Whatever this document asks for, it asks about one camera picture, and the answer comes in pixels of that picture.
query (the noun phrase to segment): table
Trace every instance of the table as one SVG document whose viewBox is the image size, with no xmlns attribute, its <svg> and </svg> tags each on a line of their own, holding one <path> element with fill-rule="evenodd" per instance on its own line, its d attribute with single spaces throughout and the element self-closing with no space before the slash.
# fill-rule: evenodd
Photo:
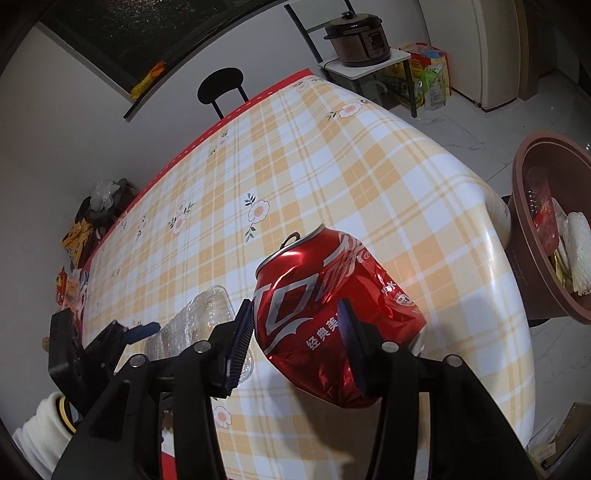
<svg viewBox="0 0 591 480">
<path fill-rule="evenodd" d="M 113 319 L 164 325 L 213 284 L 237 310 L 257 265 L 321 222 L 368 247 L 423 311 L 425 356 L 464 357 L 527 443 L 534 364 L 504 254 L 504 202 L 421 132 L 309 71 L 205 132 L 119 220 L 89 267 L 85 345 Z M 124 361 L 142 349 L 128 347 Z M 250 379 L 213 400 L 228 476 L 363 478 L 377 407 L 324 403 L 293 387 L 254 339 L 251 349 Z M 428 467 L 426 408 L 422 398 L 417 478 Z M 169 434 L 163 449 L 172 453 Z"/>
<path fill-rule="evenodd" d="M 413 76 L 410 71 L 410 64 L 408 60 L 410 59 L 411 55 L 407 51 L 397 50 L 396 48 L 390 49 L 390 58 L 386 61 L 378 63 L 376 65 L 368 65 L 365 67 L 349 67 L 345 65 L 339 58 L 321 61 L 318 66 L 323 69 L 327 70 L 328 72 L 336 73 L 337 75 L 341 75 L 342 77 L 351 80 L 353 83 L 353 88 L 355 92 L 359 95 L 363 95 L 363 90 L 361 88 L 361 82 L 359 79 L 371 75 L 372 73 L 377 72 L 378 70 L 384 69 L 389 67 L 390 65 L 394 65 L 395 63 L 402 62 L 404 66 L 404 74 L 406 76 L 406 81 L 408 85 L 408 100 L 410 104 L 410 111 L 413 118 L 417 117 L 417 101 L 414 97 L 414 82 Z"/>
</svg>

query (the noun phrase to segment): silver rivet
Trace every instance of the silver rivet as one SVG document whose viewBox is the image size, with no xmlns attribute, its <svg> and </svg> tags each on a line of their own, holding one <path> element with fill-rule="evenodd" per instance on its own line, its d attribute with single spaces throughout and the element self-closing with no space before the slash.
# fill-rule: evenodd
<svg viewBox="0 0 591 480">
<path fill-rule="evenodd" d="M 212 344 L 209 343 L 207 340 L 200 340 L 197 343 L 195 343 L 195 345 L 193 346 L 193 348 L 195 349 L 195 351 L 197 353 L 205 353 L 211 347 L 212 347 Z"/>
<path fill-rule="evenodd" d="M 129 364 L 134 368 L 141 367 L 144 363 L 146 363 L 146 357 L 141 353 L 129 359 Z"/>
<path fill-rule="evenodd" d="M 398 352 L 398 344 L 395 342 L 384 342 L 382 343 L 382 350 L 387 353 Z"/>
<path fill-rule="evenodd" d="M 452 367 L 461 367 L 463 362 L 457 355 L 450 355 L 447 357 L 447 363 Z"/>
</svg>

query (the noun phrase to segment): clear plastic container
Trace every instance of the clear plastic container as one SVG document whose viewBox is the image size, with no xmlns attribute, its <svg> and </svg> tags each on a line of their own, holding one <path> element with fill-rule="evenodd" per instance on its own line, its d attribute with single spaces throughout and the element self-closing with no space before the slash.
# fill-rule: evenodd
<svg viewBox="0 0 591 480">
<path fill-rule="evenodd" d="M 214 285 L 197 295 L 158 334 L 148 339 L 145 354 L 150 360 L 176 356 L 199 340 L 207 340 L 216 325 L 231 322 L 236 313 L 228 292 Z M 253 359 L 250 349 L 242 367 L 240 382 L 252 374 Z"/>
</svg>

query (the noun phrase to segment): cooker lid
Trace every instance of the cooker lid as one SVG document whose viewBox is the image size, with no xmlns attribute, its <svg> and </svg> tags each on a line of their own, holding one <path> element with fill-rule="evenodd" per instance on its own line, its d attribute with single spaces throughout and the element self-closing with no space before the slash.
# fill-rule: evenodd
<svg viewBox="0 0 591 480">
<path fill-rule="evenodd" d="M 343 35 L 354 35 L 372 28 L 378 28 L 381 23 L 382 20 L 376 15 L 345 12 L 340 18 L 335 18 L 326 25 L 325 30 L 328 35 L 325 38 L 329 40 Z"/>
</svg>

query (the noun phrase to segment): refrigerator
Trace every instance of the refrigerator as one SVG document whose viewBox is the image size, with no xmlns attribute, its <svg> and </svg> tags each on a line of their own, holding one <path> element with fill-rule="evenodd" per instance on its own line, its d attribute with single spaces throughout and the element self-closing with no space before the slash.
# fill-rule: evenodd
<svg viewBox="0 0 591 480">
<path fill-rule="evenodd" d="M 419 0 L 431 45 L 447 53 L 454 90 L 490 110 L 519 93 L 514 0 Z"/>
</svg>

